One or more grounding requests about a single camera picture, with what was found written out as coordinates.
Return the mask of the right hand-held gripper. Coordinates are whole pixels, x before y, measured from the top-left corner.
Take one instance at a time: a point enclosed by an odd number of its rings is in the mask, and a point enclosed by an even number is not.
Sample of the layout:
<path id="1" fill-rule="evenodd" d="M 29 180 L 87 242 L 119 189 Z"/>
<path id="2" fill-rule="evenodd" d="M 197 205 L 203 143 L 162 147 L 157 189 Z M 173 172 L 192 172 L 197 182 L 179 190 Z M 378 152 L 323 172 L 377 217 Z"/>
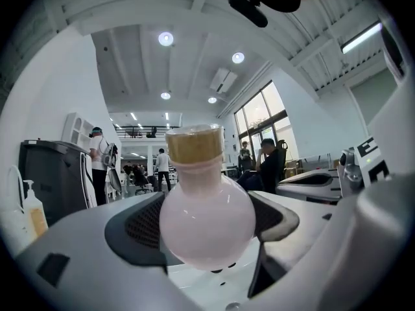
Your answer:
<path id="1" fill-rule="evenodd" d="M 342 151 L 337 169 L 316 169 L 284 179 L 276 194 L 317 203 L 337 203 L 390 175 L 373 137 Z"/>

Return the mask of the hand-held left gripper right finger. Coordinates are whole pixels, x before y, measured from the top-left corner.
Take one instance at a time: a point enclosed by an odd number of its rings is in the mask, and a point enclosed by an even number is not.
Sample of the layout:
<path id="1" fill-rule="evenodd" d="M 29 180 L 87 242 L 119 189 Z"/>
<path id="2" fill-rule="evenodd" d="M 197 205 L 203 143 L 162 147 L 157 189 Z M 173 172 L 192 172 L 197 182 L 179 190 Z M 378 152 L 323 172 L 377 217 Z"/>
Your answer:
<path id="1" fill-rule="evenodd" d="M 412 310 L 414 176 L 323 208 L 278 200 L 243 310 Z"/>

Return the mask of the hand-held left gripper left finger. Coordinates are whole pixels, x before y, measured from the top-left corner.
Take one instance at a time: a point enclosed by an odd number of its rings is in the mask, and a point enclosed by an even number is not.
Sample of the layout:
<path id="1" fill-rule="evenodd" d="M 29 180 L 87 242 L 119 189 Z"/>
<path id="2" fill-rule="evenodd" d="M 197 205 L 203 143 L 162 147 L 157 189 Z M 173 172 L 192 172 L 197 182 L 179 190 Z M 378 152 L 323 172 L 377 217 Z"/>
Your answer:
<path id="1" fill-rule="evenodd" d="M 55 310 L 197 310 L 167 275 L 165 255 L 126 232 L 161 192 L 66 216 L 19 254 L 34 289 Z"/>

